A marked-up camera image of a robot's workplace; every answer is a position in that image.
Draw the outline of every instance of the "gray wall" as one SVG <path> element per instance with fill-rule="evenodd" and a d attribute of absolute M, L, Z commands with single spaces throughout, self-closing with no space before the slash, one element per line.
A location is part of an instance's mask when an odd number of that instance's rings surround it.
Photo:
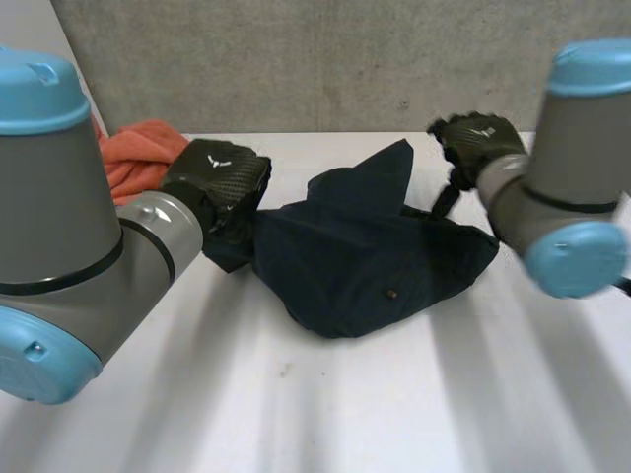
<path fill-rule="evenodd" d="M 109 128 L 411 131 L 535 123 L 572 39 L 631 35 L 631 0 L 53 0 Z"/>

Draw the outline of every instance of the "white table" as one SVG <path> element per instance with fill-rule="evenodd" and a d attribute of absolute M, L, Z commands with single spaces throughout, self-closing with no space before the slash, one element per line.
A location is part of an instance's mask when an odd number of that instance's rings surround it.
<path fill-rule="evenodd" d="M 447 165 L 422 133 L 222 136 L 273 159 L 265 208 L 403 137 L 429 208 Z M 488 229 L 473 195 L 454 218 Z M 0 394 L 0 472 L 626 473 L 630 360 L 631 301 L 548 298 L 506 248 L 464 294 L 338 341 L 199 257 L 74 401 Z"/>

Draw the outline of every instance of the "red towel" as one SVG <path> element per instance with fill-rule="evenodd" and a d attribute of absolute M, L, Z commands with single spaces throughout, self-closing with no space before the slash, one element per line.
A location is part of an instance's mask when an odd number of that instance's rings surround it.
<path fill-rule="evenodd" d="M 157 189 L 169 165 L 188 144 L 168 123 L 147 120 L 123 126 L 106 137 L 93 119 L 116 205 L 124 205 L 143 190 Z"/>

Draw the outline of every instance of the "dark navy cloth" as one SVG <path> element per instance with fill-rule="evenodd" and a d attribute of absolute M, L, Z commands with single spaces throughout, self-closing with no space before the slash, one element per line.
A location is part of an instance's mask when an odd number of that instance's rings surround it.
<path fill-rule="evenodd" d="M 314 177 L 307 200 L 257 212 L 251 261 L 305 328 L 359 337 L 471 286 L 498 241 L 404 205 L 413 149 L 399 141 Z"/>

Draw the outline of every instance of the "gray cylindrical joint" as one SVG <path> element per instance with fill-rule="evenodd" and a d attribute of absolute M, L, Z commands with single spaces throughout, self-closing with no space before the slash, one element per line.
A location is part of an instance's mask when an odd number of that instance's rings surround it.
<path fill-rule="evenodd" d="M 90 118 L 34 136 L 0 136 L 0 283 L 87 268 L 121 233 Z"/>
<path fill-rule="evenodd" d="M 571 204 L 617 202 L 631 184 L 631 93 L 548 94 L 536 129 L 526 185 Z"/>
<path fill-rule="evenodd" d="M 570 204 L 617 202 L 629 188 L 631 38 L 569 44 L 555 59 L 526 185 Z"/>
<path fill-rule="evenodd" d="M 0 283 L 70 276 L 121 230 L 90 117 L 68 61 L 0 49 Z"/>

